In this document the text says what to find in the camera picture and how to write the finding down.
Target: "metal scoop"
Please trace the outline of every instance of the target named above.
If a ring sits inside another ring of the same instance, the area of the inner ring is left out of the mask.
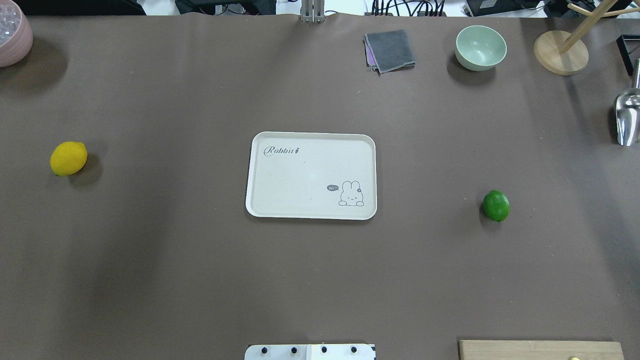
[[[640,117],[640,59],[636,60],[632,88],[626,89],[616,98],[616,123],[618,143],[631,146],[636,142],[638,118]]]

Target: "wooden rod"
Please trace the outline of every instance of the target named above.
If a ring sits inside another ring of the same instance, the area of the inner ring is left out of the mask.
[[[577,6],[576,4],[573,3],[569,3],[567,4],[567,6],[569,9],[575,11],[575,12],[579,12],[585,16],[591,16],[592,12],[589,10],[585,10],[579,6]],[[634,13],[634,12],[640,12],[640,8],[626,8],[626,9],[622,9],[622,10],[616,10],[614,12],[605,12],[602,17],[609,17],[609,16],[618,16],[618,15],[622,15],[624,13]]]
[[[604,15],[604,13],[607,12],[607,10],[610,9],[613,4],[616,3],[616,1],[618,0],[602,1],[600,5],[598,5],[598,7],[593,10],[593,13],[589,17],[584,19],[584,21],[582,21],[580,25],[578,25],[578,28],[573,33],[571,33],[571,35],[564,41],[559,49],[560,53],[564,54],[569,49],[571,49],[571,46],[578,42],[578,40],[580,40],[580,38],[583,37],[584,34],[586,34],[587,31],[589,31],[589,29],[591,29],[591,27],[595,25],[596,22],[598,22],[598,20],[600,20],[602,15]]]

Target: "white tray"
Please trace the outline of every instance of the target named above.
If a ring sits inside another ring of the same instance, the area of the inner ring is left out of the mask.
[[[245,206],[256,217],[367,220],[378,208],[376,144],[367,135],[259,133]]]

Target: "gray cloth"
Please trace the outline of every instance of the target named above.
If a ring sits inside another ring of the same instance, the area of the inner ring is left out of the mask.
[[[364,35],[380,74],[402,67],[413,67],[415,59],[405,30]]]

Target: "lime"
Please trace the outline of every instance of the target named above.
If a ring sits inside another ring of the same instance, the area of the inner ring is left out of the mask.
[[[494,221],[503,221],[509,215],[509,199],[498,190],[491,190],[484,196],[482,209],[486,216]]]
[[[63,142],[53,150],[49,164],[57,176],[67,176],[80,171],[86,163],[86,147],[81,142]]]

